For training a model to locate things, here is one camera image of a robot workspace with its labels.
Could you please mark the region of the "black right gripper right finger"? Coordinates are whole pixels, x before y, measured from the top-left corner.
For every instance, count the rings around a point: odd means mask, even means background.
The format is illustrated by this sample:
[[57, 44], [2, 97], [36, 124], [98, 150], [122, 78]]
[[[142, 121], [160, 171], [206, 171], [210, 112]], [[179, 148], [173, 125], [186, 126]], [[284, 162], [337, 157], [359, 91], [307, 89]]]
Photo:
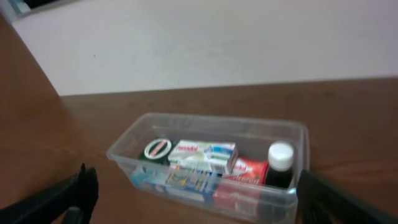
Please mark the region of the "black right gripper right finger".
[[302, 170], [296, 188], [304, 224], [397, 224], [397, 218], [354, 197], [309, 170]]

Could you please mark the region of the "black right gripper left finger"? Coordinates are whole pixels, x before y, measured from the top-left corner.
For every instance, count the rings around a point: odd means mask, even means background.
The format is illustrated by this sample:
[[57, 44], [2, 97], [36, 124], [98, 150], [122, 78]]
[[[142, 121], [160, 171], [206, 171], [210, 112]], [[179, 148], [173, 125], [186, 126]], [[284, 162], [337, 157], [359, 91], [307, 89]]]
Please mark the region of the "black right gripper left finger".
[[95, 168], [81, 166], [76, 174], [1, 209], [1, 223], [52, 223], [64, 214], [62, 223], [89, 224], [98, 200]]

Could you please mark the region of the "dark bottle yellow label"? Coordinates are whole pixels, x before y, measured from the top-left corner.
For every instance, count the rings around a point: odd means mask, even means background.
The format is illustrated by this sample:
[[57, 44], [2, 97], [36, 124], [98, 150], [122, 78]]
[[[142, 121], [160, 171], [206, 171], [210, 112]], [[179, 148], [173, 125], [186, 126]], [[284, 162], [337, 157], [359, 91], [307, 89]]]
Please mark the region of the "dark bottle yellow label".
[[265, 184], [282, 189], [289, 188], [293, 179], [294, 148], [285, 141], [273, 142], [268, 150], [268, 170]]

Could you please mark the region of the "red panadol box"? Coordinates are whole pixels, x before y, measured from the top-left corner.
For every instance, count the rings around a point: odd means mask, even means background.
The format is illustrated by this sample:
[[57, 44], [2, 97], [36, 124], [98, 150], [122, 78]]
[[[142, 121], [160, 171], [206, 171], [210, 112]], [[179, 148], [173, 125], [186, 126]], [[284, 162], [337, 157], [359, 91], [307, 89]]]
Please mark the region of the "red panadol box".
[[257, 188], [264, 185], [267, 168], [267, 161], [238, 158], [232, 173], [213, 193], [215, 208], [257, 218], [261, 197]]

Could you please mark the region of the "green round-logo box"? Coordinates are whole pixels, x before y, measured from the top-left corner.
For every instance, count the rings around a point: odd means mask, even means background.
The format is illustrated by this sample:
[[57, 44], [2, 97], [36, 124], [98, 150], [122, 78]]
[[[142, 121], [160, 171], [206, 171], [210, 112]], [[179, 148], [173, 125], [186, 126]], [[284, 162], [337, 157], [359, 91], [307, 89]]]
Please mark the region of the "green round-logo box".
[[169, 166], [168, 156], [174, 146], [175, 143], [166, 138], [152, 140], [140, 154], [139, 160]]

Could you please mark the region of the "white and green medicine box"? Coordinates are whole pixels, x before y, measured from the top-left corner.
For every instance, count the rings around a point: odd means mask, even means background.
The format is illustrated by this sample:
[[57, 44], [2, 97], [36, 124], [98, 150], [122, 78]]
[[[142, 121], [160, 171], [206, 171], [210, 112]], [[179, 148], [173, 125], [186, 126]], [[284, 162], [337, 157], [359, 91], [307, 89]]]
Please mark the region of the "white and green medicine box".
[[231, 173], [238, 150], [234, 142], [180, 140], [168, 156], [171, 167], [210, 171], [221, 175]]

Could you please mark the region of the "blue cool fever box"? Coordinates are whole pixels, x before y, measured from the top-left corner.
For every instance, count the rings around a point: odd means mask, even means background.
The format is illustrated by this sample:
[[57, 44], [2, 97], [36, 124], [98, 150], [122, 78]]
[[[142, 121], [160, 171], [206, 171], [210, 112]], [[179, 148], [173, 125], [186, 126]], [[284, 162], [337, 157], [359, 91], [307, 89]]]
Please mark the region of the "blue cool fever box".
[[183, 167], [168, 171], [138, 167], [130, 176], [133, 185], [141, 190], [198, 203], [211, 203], [213, 192], [222, 175], [216, 172]]

